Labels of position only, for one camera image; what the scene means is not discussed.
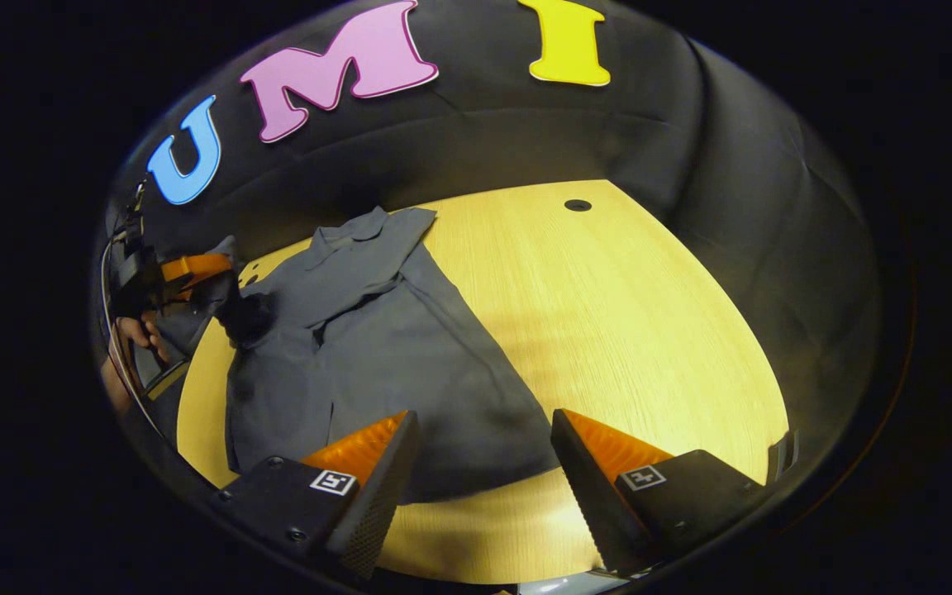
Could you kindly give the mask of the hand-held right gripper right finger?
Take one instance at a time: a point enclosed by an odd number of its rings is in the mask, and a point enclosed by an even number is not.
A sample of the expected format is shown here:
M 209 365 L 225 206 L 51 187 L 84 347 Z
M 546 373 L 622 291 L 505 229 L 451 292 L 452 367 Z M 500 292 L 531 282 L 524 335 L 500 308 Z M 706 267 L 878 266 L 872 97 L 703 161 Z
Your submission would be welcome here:
M 706 450 L 672 455 L 567 409 L 550 441 L 605 569 L 638 574 L 729 530 L 766 487 Z

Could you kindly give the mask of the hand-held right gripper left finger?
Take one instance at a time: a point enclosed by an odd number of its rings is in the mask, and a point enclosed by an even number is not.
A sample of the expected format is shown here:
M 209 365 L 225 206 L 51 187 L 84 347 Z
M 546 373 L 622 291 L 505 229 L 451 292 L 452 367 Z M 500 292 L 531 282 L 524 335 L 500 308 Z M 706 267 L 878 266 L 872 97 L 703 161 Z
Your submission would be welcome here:
M 421 444 L 401 411 L 300 460 L 271 456 L 212 494 L 235 530 L 294 564 L 370 579 Z

